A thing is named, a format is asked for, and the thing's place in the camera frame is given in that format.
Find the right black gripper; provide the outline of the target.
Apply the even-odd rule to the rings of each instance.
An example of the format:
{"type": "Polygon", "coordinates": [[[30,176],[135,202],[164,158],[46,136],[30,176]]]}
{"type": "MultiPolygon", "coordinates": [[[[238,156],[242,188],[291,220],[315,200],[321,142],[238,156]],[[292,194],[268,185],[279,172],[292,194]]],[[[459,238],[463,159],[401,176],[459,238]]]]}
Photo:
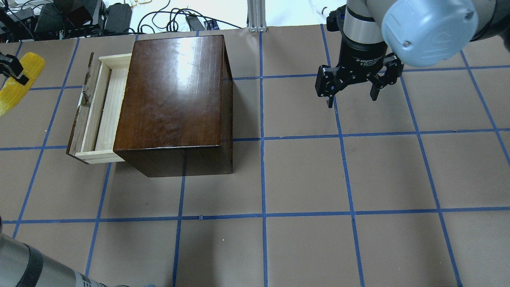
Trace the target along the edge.
{"type": "Polygon", "coordinates": [[[387,85],[394,85],[397,79],[402,76],[404,64],[397,54],[386,55],[388,45],[382,41],[379,43],[358,43],[348,37],[342,37],[339,50],[339,61],[337,67],[321,65],[318,68],[315,82],[315,91],[318,97],[325,97],[328,108],[333,107],[335,95],[355,84],[357,75],[361,73],[369,76],[372,83],[370,96],[376,101],[380,90],[387,85]],[[386,70],[382,76],[379,72],[382,68],[386,70]]]}

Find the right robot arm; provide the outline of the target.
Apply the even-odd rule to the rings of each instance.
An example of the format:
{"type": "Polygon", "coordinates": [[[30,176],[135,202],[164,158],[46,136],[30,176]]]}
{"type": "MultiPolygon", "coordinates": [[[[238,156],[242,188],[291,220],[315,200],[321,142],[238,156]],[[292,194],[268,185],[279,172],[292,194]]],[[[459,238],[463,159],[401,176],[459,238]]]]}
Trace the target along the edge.
{"type": "Polygon", "coordinates": [[[370,96],[394,85],[405,65],[432,67],[468,43],[509,37],[508,0],[348,0],[329,13],[339,31],[339,60],[321,65],[315,82],[329,108],[346,87],[370,82],[370,96]]]}

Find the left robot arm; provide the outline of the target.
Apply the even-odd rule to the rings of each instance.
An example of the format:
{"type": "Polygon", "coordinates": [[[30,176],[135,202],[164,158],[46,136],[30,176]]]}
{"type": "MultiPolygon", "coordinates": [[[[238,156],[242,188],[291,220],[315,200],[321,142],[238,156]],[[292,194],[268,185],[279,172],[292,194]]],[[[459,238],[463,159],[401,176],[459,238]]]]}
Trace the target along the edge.
{"type": "MultiPolygon", "coordinates": [[[[1,54],[0,113],[4,116],[27,94],[45,66],[42,57],[29,52],[21,59],[1,54]]],[[[104,287],[105,285],[41,253],[3,232],[0,237],[2,287],[104,287]]]]}

